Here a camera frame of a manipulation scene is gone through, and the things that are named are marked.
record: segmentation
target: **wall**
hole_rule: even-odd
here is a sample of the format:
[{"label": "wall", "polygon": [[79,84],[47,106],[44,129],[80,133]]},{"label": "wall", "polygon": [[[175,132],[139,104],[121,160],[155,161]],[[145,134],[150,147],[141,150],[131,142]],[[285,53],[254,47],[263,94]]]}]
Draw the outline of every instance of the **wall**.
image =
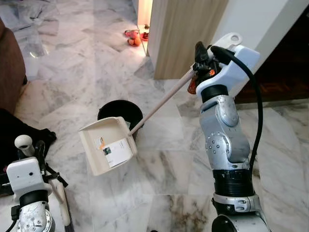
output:
[{"label": "wall", "polygon": [[261,53],[257,70],[294,22],[309,0],[230,0],[212,42],[229,32],[243,36],[243,45]]},{"label": "wall", "polygon": [[139,0],[137,25],[150,25],[153,0]]}]

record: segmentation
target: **dustpan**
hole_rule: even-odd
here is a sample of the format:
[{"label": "dustpan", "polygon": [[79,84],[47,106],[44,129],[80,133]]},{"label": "dustpan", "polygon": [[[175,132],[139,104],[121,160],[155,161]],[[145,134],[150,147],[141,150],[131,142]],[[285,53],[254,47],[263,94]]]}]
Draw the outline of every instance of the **dustpan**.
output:
[{"label": "dustpan", "polygon": [[[79,130],[83,146],[93,175],[100,175],[115,169],[128,162],[137,154],[137,148],[132,137],[144,123],[148,120],[164,103],[166,103],[185,83],[192,79],[195,72],[190,70],[176,83],[176,85],[163,97],[158,105],[143,118],[131,131],[128,129],[122,117],[107,117],[100,119]],[[122,143],[121,152],[114,152],[119,149]],[[126,154],[126,160],[115,162],[119,154]]]},{"label": "dustpan", "polygon": [[[132,136],[128,136],[129,128],[122,117],[107,117],[91,123],[79,130],[79,135],[84,146],[93,175],[101,175],[129,161],[137,154],[137,148]],[[112,144],[122,143],[127,159],[110,167],[106,158]]]}]

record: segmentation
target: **sticker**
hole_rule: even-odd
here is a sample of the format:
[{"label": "sticker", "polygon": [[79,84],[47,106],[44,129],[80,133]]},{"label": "sticker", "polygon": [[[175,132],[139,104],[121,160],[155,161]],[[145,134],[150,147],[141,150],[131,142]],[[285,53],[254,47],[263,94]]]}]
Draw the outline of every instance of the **sticker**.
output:
[{"label": "sticker", "polygon": [[99,137],[98,139],[95,139],[95,147],[97,150],[101,150],[105,146],[105,142],[103,137]]},{"label": "sticker", "polygon": [[132,151],[126,139],[121,139],[114,143],[108,144],[101,150],[110,168],[123,163],[132,157]]}]

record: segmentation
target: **red object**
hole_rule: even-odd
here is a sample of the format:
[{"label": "red object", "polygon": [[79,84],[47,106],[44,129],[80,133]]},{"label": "red object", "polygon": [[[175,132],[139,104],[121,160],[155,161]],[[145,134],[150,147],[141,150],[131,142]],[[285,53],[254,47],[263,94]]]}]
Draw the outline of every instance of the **red object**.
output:
[{"label": "red object", "polygon": [[148,41],[148,34],[147,32],[144,32],[143,34],[140,35],[141,39],[144,41]]},{"label": "red object", "polygon": [[133,47],[137,47],[141,44],[141,40],[140,37],[135,37],[135,38],[129,38],[127,40],[127,42],[129,43],[129,45],[133,46]]},{"label": "red object", "polygon": [[189,93],[191,93],[191,94],[196,94],[197,93],[196,92],[197,86],[196,86],[196,83],[195,83],[196,79],[197,79],[196,75],[194,77],[192,77],[191,82],[190,82],[190,84],[188,86],[187,91]]},{"label": "red object", "polygon": [[130,38],[136,38],[138,36],[139,30],[125,30],[124,34]]},{"label": "red object", "polygon": [[215,75],[215,72],[214,72],[214,70],[212,69],[212,70],[209,71],[209,76],[213,76],[213,75]]}]

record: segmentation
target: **marble floor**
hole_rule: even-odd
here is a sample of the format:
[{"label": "marble floor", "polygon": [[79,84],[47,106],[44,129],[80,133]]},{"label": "marble floor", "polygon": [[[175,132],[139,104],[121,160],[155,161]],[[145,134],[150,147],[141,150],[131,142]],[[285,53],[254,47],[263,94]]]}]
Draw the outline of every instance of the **marble floor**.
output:
[{"label": "marble floor", "polygon": [[[131,0],[0,0],[14,30],[29,83],[16,116],[57,134],[48,163],[60,171],[77,232],[209,232],[216,217],[211,168],[199,127],[200,101],[182,88],[139,131],[138,155],[93,176],[78,129],[105,103],[126,99],[147,114],[175,80],[154,80],[143,47],[123,31],[136,28]],[[252,146],[257,111],[240,110]],[[309,232],[309,103],[264,108],[254,186],[273,232]],[[0,198],[0,230],[11,197]],[[56,231],[64,231],[51,198]]]}]

